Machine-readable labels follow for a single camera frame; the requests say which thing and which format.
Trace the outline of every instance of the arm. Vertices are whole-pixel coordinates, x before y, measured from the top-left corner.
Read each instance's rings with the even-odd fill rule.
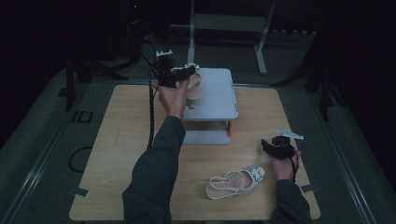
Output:
[[[291,180],[276,182],[276,210],[272,215],[274,223],[311,223],[309,204],[300,188]]]
[[[302,152],[298,149],[292,158],[298,169],[298,159]],[[291,161],[277,160],[270,155],[276,177],[276,210],[272,215],[273,223],[311,223],[309,204],[300,191],[300,188],[291,181],[293,168]]]
[[[167,117],[152,148],[134,166],[132,182],[122,193],[124,223],[170,223],[170,198],[177,178],[178,154],[186,134],[181,119],[188,81],[179,89],[155,86]]]

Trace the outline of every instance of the camera rig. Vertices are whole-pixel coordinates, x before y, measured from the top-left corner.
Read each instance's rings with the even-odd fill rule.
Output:
[[[291,159],[295,154],[294,147],[290,144],[290,138],[288,137],[274,137],[272,144],[268,144],[267,141],[262,139],[262,149],[276,159]]]

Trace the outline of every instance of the black cable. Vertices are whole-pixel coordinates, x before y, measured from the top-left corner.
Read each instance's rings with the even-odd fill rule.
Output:
[[[78,170],[78,169],[74,168],[73,165],[72,165],[72,161],[73,161],[73,158],[74,158],[79,152],[81,152],[81,151],[83,151],[83,150],[87,150],[87,149],[92,149],[92,147],[82,147],[82,148],[79,148],[78,150],[76,150],[76,151],[73,153],[73,155],[70,157],[69,163],[68,163],[70,170],[72,170],[72,171],[74,171],[74,172],[77,172],[77,173],[81,173],[81,174],[84,173],[84,170]]]
[[[148,147],[147,150],[152,146],[152,140],[154,136],[154,92],[152,90],[151,83],[151,72],[156,76],[153,65],[149,62],[149,60],[145,57],[145,55],[141,55],[142,58],[148,63],[148,97],[149,97],[149,137],[148,137]]]

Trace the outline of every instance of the wooden table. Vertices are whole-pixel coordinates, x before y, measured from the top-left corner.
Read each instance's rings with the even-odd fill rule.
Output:
[[[265,220],[276,207],[275,177],[261,139],[290,128],[279,96],[272,89],[235,88],[239,118],[233,121],[232,140],[226,146],[183,146],[171,199],[173,220]],[[155,132],[165,112],[155,99]],[[110,99],[92,154],[79,187],[87,197],[76,196],[70,217],[74,220],[123,220],[121,193],[131,182],[133,167],[149,140],[148,86],[119,85]],[[264,180],[249,195],[209,200],[205,186],[210,177],[229,171],[262,166]],[[300,161],[296,183],[309,185]],[[304,193],[311,217],[320,211],[312,191]]]

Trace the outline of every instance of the white sandal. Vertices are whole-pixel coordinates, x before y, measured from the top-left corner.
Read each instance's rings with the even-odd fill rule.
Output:
[[[195,73],[190,76],[189,86],[187,86],[186,96],[187,99],[189,100],[196,100],[201,97],[200,88],[202,86],[203,79],[201,74],[199,73],[199,66],[194,63],[189,64],[189,66],[191,65],[195,66]]]
[[[231,171],[224,177],[213,176],[206,186],[206,195],[216,200],[249,194],[257,188],[264,175],[265,171],[262,167],[253,165],[246,170]]]

